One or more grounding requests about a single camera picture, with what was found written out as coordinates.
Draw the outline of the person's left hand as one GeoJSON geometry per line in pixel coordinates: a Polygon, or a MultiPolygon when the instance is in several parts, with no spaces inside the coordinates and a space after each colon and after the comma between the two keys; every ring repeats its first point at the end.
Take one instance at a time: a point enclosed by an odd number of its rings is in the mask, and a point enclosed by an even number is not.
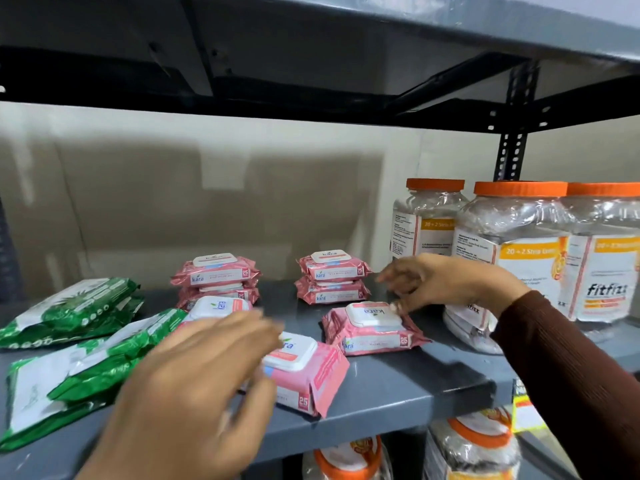
{"type": "Polygon", "coordinates": [[[261,311],[187,323],[135,366],[76,480],[234,480],[234,420],[283,323],[261,311]]]}

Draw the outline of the person's right hand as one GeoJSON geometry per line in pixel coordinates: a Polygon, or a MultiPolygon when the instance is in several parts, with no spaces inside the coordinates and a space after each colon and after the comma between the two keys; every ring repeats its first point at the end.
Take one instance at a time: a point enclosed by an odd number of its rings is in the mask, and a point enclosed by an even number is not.
{"type": "Polygon", "coordinates": [[[422,294],[431,305],[484,308],[500,319],[517,302],[532,305],[540,295],[504,268],[461,257],[421,254],[396,259],[377,280],[398,298],[422,294]]]}

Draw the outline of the pink wipes pack white lid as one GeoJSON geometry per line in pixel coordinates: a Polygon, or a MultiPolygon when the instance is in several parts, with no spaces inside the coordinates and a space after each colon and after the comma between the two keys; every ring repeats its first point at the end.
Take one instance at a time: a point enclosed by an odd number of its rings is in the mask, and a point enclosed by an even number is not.
{"type": "Polygon", "coordinates": [[[290,332],[280,335],[281,348],[262,359],[265,376],[277,387],[276,403],[311,417],[326,418],[349,370],[337,346],[290,332]]]}

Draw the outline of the person's right forearm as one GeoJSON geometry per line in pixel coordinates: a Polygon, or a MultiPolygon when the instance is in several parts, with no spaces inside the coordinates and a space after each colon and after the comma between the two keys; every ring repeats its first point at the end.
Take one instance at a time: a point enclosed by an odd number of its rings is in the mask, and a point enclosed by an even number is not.
{"type": "Polygon", "coordinates": [[[501,292],[492,339],[583,480],[640,480],[640,382],[539,292],[501,292]]]}

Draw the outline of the group of pink wipes packets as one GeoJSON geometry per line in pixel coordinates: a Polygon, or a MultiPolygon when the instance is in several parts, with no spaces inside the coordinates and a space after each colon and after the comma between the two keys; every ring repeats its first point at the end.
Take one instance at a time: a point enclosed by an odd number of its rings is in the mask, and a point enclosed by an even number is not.
{"type": "MultiPolygon", "coordinates": [[[[372,301],[364,279],[369,265],[343,250],[317,251],[298,260],[301,277],[296,297],[307,305],[339,305],[321,320],[325,342],[346,356],[395,352],[429,342],[407,315],[391,304],[372,301]]],[[[186,262],[174,277],[178,308],[206,312],[254,305],[261,273],[255,262],[231,253],[205,255],[186,262]]]]}

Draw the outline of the clear jar orange lid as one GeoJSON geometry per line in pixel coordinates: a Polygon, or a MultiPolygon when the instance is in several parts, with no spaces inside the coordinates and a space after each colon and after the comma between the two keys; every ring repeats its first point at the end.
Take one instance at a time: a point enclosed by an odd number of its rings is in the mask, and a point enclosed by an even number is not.
{"type": "Polygon", "coordinates": [[[450,256],[455,219],[468,203],[464,179],[408,178],[408,195],[393,205],[390,259],[434,254],[450,256]]]}
{"type": "Polygon", "coordinates": [[[302,480],[394,480],[380,435],[305,452],[302,480]]]}
{"type": "Polygon", "coordinates": [[[573,218],[558,306],[584,333],[630,314],[640,276],[640,182],[569,183],[573,218]]]}
{"type": "Polygon", "coordinates": [[[503,407],[432,421],[422,480],[517,480],[522,453],[511,423],[503,407]]]}
{"type": "Polygon", "coordinates": [[[448,215],[451,255],[500,266],[557,308],[568,226],[567,182],[477,182],[475,198],[448,215]]]}

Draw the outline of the yellow shelf tag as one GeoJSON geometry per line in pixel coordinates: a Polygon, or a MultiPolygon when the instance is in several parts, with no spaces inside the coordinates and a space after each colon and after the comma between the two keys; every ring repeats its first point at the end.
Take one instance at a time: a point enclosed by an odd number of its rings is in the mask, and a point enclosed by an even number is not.
{"type": "Polygon", "coordinates": [[[519,377],[513,381],[511,431],[516,433],[546,429],[547,425],[535,409],[519,377]]]}

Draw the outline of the green wipes packet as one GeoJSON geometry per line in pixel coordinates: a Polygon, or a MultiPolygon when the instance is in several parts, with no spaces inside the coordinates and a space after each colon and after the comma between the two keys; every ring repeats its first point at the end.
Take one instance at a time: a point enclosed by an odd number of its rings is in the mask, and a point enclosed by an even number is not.
{"type": "Polygon", "coordinates": [[[87,317],[71,320],[71,328],[52,321],[19,331],[11,322],[0,329],[0,349],[34,349],[110,336],[133,321],[144,301],[141,296],[127,297],[93,321],[87,317]]]}
{"type": "Polygon", "coordinates": [[[169,336],[188,313],[169,308],[131,322],[76,362],[65,379],[48,393],[52,401],[75,403],[120,385],[148,352],[169,336]]]}
{"type": "Polygon", "coordinates": [[[82,280],[30,307],[13,323],[18,331],[50,322],[59,322],[62,328],[87,326],[114,311],[139,288],[130,278],[82,280]]]}
{"type": "Polygon", "coordinates": [[[66,379],[73,365],[104,341],[91,339],[11,364],[7,375],[9,420],[0,437],[0,452],[18,450],[113,402],[114,389],[73,403],[48,398],[66,379]]]}

